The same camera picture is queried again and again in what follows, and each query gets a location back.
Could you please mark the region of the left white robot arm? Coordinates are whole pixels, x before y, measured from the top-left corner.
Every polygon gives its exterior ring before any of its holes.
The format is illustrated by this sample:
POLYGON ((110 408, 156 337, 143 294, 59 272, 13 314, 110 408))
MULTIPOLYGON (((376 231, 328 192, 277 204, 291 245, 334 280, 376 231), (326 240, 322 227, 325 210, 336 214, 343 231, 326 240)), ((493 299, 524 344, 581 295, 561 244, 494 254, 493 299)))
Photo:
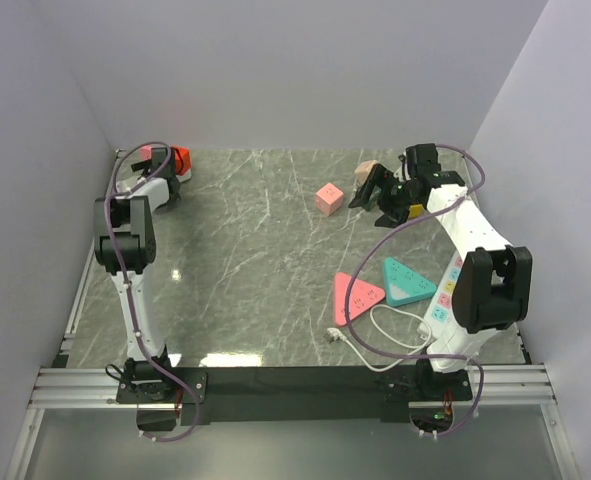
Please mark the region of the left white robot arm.
POLYGON ((152 315, 150 276, 157 255, 152 214, 173 203, 179 193, 174 149, 147 145, 151 157, 134 166, 124 183, 117 179, 125 158, 117 161, 104 197, 94 202, 94 256, 116 288, 127 334, 127 359, 114 371, 122 392, 150 402, 175 395, 168 349, 152 315))

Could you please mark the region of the yellow cube socket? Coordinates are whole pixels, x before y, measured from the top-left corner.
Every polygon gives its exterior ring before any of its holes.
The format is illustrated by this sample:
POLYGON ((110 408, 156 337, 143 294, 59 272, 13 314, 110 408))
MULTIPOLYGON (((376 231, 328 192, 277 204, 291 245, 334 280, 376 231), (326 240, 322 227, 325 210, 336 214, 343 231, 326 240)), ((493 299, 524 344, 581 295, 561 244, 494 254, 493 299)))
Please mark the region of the yellow cube socket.
POLYGON ((412 220, 412 219, 418 218, 419 216, 422 215, 423 211, 424 211, 424 207, 421 204, 411 205, 408 209, 407 219, 412 220))

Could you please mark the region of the pink rounded socket block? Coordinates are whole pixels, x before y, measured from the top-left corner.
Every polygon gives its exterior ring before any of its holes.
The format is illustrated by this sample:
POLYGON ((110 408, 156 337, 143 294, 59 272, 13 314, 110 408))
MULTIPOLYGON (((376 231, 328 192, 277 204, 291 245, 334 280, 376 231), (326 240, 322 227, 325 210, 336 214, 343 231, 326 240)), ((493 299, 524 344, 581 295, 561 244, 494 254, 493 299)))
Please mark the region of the pink rounded socket block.
MULTIPOLYGON (((333 279, 334 324, 336 327, 346 325, 345 297, 351 276, 338 272, 333 279)), ((349 319, 355 320, 385 298, 385 291, 374 284, 357 279, 354 282, 349 299, 349 319)))

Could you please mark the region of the pink cube socket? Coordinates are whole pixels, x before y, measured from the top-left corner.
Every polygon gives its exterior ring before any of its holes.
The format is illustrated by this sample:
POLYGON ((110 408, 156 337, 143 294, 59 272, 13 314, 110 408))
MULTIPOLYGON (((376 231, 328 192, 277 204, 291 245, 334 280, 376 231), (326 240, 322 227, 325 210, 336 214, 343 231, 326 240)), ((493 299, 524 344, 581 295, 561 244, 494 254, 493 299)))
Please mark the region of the pink cube socket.
POLYGON ((325 216, 335 213, 343 204, 344 193, 332 183, 327 183, 315 194, 315 206, 325 216))

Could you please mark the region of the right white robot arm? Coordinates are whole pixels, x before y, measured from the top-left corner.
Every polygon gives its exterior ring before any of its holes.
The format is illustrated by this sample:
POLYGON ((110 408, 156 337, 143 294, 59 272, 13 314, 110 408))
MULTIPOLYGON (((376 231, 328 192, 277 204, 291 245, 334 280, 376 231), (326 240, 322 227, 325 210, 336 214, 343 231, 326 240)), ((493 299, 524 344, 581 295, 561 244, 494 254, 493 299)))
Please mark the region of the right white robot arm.
POLYGON ((479 349, 493 336, 522 321, 528 312, 532 254, 499 234, 473 200, 477 185, 467 185, 439 162, 441 145, 417 144, 400 157, 401 171, 371 167, 350 202, 363 208, 375 201, 375 224, 396 234, 435 219, 461 260, 444 321, 432 330, 430 344, 413 355, 414 387, 435 399, 452 385, 479 349))

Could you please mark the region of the white triangular adapter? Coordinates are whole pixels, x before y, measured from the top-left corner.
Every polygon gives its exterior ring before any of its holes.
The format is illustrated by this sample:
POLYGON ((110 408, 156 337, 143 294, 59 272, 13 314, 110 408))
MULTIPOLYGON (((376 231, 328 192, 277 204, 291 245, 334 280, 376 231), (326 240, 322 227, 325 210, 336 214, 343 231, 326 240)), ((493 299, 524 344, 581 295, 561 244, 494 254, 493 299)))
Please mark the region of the white triangular adapter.
POLYGON ((192 170, 191 169, 187 169, 183 174, 177 176, 177 179, 179 180, 180 183, 184 183, 184 182, 190 180, 191 178, 192 178, 192 170))

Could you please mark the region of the pink plug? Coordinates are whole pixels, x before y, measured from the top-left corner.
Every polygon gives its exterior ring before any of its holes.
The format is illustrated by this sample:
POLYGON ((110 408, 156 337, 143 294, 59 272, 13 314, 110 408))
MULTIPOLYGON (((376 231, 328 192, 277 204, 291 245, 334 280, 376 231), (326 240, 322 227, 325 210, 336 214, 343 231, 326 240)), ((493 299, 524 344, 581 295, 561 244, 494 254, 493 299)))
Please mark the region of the pink plug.
POLYGON ((142 161, 149 161, 152 158, 152 146, 146 145, 141 147, 139 154, 142 161))

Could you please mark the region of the teal block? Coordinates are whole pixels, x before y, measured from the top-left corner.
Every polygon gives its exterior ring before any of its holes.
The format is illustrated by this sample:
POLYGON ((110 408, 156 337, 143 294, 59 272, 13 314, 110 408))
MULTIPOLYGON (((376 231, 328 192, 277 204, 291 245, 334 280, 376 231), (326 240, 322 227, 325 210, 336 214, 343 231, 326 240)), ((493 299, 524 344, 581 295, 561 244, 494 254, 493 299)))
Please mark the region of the teal block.
POLYGON ((386 257, 382 265, 382 277, 386 303, 399 307, 430 299, 437 286, 392 257, 386 257))

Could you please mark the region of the white power strip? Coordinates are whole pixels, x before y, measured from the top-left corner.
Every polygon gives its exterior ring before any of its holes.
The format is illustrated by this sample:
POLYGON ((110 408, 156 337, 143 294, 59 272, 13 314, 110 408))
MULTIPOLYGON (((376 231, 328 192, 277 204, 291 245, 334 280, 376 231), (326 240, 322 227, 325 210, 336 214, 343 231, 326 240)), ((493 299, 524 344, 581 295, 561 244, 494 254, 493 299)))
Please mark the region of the white power strip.
POLYGON ((442 276, 437 290, 424 314, 424 322, 420 324, 417 332, 422 340, 436 339, 445 329, 446 325, 454 320, 452 313, 452 294, 463 266, 463 260, 455 252, 442 276))

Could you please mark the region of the beige cube socket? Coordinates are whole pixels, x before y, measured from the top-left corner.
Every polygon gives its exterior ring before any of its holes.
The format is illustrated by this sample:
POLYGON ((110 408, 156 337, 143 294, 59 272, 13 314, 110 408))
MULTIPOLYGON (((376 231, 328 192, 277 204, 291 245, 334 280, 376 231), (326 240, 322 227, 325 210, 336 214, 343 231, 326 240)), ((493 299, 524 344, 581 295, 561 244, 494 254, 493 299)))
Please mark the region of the beige cube socket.
POLYGON ((368 160, 361 162, 354 170, 355 185, 357 188, 361 187, 371 172, 371 170, 378 164, 377 160, 368 160))

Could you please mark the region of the red cube socket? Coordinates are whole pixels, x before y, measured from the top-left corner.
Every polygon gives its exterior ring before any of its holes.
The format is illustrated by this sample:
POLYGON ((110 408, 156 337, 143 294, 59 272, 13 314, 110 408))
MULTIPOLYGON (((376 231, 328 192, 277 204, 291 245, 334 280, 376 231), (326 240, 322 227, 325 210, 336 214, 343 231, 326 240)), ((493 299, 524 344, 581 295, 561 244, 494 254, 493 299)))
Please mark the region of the red cube socket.
POLYGON ((175 155, 175 174, 177 176, 186 175, 191 170, 190 150, 184 147, 174 146, 175 155))

